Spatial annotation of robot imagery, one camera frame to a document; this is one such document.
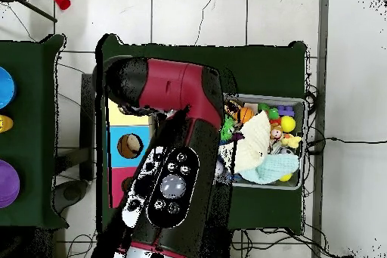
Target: gray plastic bin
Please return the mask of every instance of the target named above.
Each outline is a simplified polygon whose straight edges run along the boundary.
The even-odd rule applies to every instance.
[[[238,180],[233,183],[234,187],[250,187],[250,188],[273,188],[283,190],[296,190],[302,184],[302,173],[304,169],[304,157],[305,157],[305,144],[306,144],[306,132],[308,125],[308,104],[305,100],[298,98],[281,98],[281,97],[266,97],[262,95],[238,95],[229,96],[224,95],[225,100],[234,100],[247,102],[250,104],[265,103],[269,106],[276,107],[278,105],[292,106],[295,113],[294,120],[296,121],[296,128],[291,132],[292,135],[302,137],[300,146],[296,150],[296,154],[299,156],[299,169],[293,173],[292,178],[287,182],[276,181],[269,185],[259,185],[254,182],[249,182],[245,179]]]

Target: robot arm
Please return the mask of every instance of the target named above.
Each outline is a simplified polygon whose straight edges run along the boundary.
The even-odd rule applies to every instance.
[[[108,97],[130,114],[177,112],[151,140],[93,256],[105,248],[109,258],[200,258],[224,120],[218,73],[124,56],[105,62],[103,81]]]

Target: light blue plush toy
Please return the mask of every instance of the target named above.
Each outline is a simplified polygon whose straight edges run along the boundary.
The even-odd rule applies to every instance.
[[[266,185],[288,173],[294,173],[298,168],[299,158],[295,154],[268,154],[262,164],[239,174],[245,180]]]

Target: white cloth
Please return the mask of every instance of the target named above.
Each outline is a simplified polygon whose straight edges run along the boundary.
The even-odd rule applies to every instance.
[[[243,125],[240,132],[245,138],[237,142],[234,173],[256,168],[263,163],[268,154],[270,128],[268,116],[264,111],[256,114]],[[219,154],[229,171],[231,171],[233,148],[233,142],[219,147]]]

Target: colorful shape sorter box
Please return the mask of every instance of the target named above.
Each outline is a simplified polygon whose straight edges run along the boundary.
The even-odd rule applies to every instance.
[[[154,125],[152,116],[129,116],[121,113],[117,104],[108,101],[109,124],[110,124],[110,155],[112,178],[111,191],[112,202],[109,202],[110,208],[119,206],[124,195],[122,182],[128,177],[132,177],[141,162],[142,157],[147,150],[150,139],[152,138]],[[122,151],[122,145],[128,146],[128,136],[135,137],[139,141],[140,147],[131,151],[129,147],[127,152]]]

